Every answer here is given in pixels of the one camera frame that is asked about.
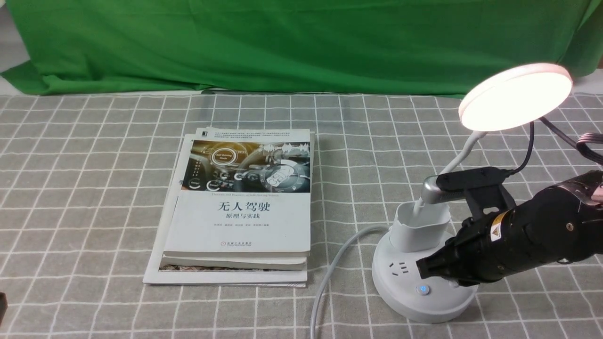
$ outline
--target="yellow warning sticker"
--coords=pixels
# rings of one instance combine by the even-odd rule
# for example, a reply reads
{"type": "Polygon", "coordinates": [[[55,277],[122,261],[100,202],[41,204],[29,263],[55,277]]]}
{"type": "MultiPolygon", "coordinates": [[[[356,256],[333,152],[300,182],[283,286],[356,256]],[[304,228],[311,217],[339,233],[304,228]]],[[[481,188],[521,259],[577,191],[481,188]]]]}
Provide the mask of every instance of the yellow warning sticker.
{"type": "Polygon", "coordinates": [[[508,211],[505,211],[494,218],[492,221],[492,226],[490,227],[490,241],[497,241],[502,238],[500,224],[502,223],[502,219],[505,217],[508,211]]]}

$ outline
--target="book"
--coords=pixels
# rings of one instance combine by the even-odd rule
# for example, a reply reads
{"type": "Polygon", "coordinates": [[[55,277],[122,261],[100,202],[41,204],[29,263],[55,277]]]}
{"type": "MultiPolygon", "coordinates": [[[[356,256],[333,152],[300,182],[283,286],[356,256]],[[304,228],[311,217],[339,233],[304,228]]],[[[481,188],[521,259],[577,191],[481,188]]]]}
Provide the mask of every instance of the book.
{"type": "Polygon", "coordinates": [[[302,270],[307,263],[307,257],[298,258],[249,258],[249,257],[181,257],[164,255],[162,265],[202,266],[224,268],[258,268],[273,270],[302,270]]]}
{"type": "MultiPolygon", "coordinates": [[[[199,137],[207,136],[213,128],[199,128],[197,135],[199,137]]],[[[310,154],[314,152],[314,134],[311,136],[310,154]]],[[[181,146],[181,154],[185,151],[185,146],[181,146]]],[[[224,258],[217,257],[180,257],[179,259],[187,260],[181,262],[172,262],[174,265],[165,262],[168,256],[163,254],[163,248],[166,244],[166,239],[172,224],[172,218],[176,209],[178,194],[182,190],[182,182],[178,178],[182,177],[187,168],[189,157],[180,157],[177,162],[175,171],[172,174],[170,188],[163,206],[162,216],[157,230],[156,240],[153,246],[153,251],[147,265],[147,270],[143,278],[146,284],[195,284],[195,285],[233,285],[233,286],[263,286],[263,287],[293,287],[300,288],[306,286],[308,272],[306,264],[296,264],[296,270],[278,270],[279,266],[274,266],[273,269],[241,269],[241,268],[219,268],[199,266],[203,260],[208,260],[204,264],[211,264],[209,260],[224,261],[224,258]]],[[[290,260],[303,260],[303,257],[290,258],[264,258],[256,257],[249,258],[246,256],[237,258],[232,256],[226,260],[249,262],[261,262],[266,260],[268,263],[276,263],[290,260]]]]}
{"type": "Polygon", "coordinates": [[[185,136],[164,255],[289,258],[310,251],[309,130],[217,130],[185,136]]]}

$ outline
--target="lamp base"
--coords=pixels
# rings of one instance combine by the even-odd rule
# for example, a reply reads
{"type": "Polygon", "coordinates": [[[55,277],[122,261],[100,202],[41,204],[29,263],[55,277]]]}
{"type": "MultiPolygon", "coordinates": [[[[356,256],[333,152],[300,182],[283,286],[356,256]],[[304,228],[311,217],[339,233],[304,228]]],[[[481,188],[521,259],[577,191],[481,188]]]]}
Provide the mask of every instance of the lamp base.
{"type": "Polygon", "coordinates": [[[426,324],[447,322],[463,313],[478,287],[460,287],[441,277],[421,279],[416,264],[452,235],[444,232],[435,248],[412,253],[392,246],[390,235],[391,231],[381,238],[373,257],[373,281],[385,303],[406,318],[426,324]]]}

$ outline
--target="black robotic arm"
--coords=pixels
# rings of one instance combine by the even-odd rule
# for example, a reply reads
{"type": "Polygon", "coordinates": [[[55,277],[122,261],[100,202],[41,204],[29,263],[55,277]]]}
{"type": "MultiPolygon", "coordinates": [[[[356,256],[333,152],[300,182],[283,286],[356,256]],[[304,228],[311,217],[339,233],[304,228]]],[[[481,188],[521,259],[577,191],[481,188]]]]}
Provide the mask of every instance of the black robotic arm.
{"type": "Polygon", "coordinates": [[[603,171],[552,185],[515,206],[501,185],[504,176],[498,171],[504,170],[488,170],[477,180],[463,181],[476,178],[468,171],[438,178],[444,189],[460,189],[473,216],[444,247],[417,261],[421,278],[440,276],[471,286],[551,262],[603,254],[603,171]],[[484,214],[487,207],[500,211],[484,214]]]}

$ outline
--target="green cloth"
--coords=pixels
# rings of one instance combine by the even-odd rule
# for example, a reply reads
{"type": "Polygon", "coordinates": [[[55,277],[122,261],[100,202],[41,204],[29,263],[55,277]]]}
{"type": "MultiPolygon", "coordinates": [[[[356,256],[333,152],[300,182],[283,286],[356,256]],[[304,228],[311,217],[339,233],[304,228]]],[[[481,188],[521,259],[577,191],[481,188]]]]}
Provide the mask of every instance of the green cloth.
{"type": "Polygon", "coordinates": [[[8,0],[28,94],[220,87],[462,94],[522,63],[603,54],[601,0],[8,0]]]}

